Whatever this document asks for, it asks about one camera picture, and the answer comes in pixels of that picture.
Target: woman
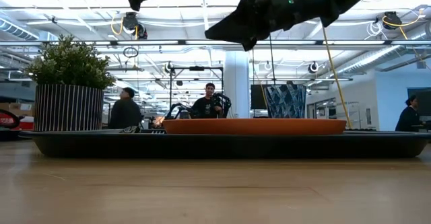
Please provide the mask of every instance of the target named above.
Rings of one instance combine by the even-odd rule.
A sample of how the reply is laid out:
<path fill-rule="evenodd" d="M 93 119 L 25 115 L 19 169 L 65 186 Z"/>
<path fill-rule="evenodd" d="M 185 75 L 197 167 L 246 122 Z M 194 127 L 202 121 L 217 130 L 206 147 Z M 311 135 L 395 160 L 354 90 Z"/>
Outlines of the woman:
<path fill-rule="evenodd" d="M 399 116 L 395 131 L 417 132 L 419 131 L 418 126 L 421 125 L 418 114 L 418 99 L 416 99 L 416 96 L 410 96 L 405 103 L 407 107 Z"/>

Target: man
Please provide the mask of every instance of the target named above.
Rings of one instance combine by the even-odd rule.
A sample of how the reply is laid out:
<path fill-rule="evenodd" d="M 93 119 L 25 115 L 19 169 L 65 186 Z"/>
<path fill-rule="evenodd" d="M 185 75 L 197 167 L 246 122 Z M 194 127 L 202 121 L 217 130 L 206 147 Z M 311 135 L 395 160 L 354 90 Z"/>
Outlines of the man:
<path fill-rule="evenodd" d="M 129 126 L 139 126 L 141 122 L 141 110 L 133 101 L 135 92 L 126 87 L 120 94 L 120 100 L 112 107 L 109 128 L 124 129 Z"/>
<path fill-rule="evenodd" d="M 417 113 L 418 99 L 416 99 L 416 96 L 410 96 L 405 104 L 407 104 L 407 107 L 399 116 L 395 131 L 417 132 L 419 131 L 418 126 L 422 124 L 420 122 L 419 114 Z"/>
<path fill-rule="evenodd" d="M 207 83 L 205 86 L 205 97 L 198 99 L 192 106 L 192 110 L 199 114 L 200 118 L 221 118 L 223 116 L 222 106 L 220 103 L 214 105 L 211 100 L 216 86 L 213 83 Z"/>

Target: black tray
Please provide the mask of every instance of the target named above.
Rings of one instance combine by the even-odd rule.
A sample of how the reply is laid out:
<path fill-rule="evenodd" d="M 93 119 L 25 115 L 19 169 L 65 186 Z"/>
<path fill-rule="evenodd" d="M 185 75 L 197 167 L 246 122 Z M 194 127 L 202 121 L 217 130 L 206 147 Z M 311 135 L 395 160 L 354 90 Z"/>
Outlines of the black tray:
<path fill-rule="evenodd" d="M 114 158 L 396 158 L 419 155 L 428 133 L 345 132 L 327 136 L 119 134 L 117 130 L 34 133 L 48 157 Z"/>

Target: table surface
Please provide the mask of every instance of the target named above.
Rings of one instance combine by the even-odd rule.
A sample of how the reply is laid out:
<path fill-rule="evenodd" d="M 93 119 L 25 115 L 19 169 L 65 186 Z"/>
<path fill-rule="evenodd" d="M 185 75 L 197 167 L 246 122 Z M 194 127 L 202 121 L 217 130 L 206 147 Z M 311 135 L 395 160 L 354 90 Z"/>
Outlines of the table surface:
<path fill-rule="evenodd" d="M 431 222 L 431 146 L 415 159 L 48 159 L 0 142 L 0 223 Z"/>

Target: ductwork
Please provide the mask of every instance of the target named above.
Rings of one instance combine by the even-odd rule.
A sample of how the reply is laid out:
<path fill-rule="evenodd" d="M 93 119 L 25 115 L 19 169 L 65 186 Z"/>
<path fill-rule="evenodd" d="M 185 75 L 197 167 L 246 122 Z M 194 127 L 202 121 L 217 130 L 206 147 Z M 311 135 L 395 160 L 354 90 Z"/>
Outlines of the ductwork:
<path fill-rule="evenodd" d="M 21 38 L 23 40 L 39 39 L 39 36 L 37 35 L 38 33 L 33 33 L 31 32 L 31 30 L 23 26 L 19 26 L 17 22 L 14 22 L 7 17 L 0 17 L 0 30 L 17 36 L 18 38 Z"/>
<path fill-rule="evenodd" d="M 410 30 L 407 34 L 409 40 L 429 40 L 431 39 L 431 22 L 418 26 Z M 403 36 L 399 36 L 396 40 L 405 40 Z M 409 53 L 409 49 L 405 46 L 390 46 L 377 51 L 370 51 L 361 54 L 360 56 L 341 64 L 337 68 L 338 73 L 363 73 L 369 69 L 376 67 L 382 63 L 396 59 Z M 332 73 L 324 73 L 319 75 L 321 78 L 330 78 Z"/>

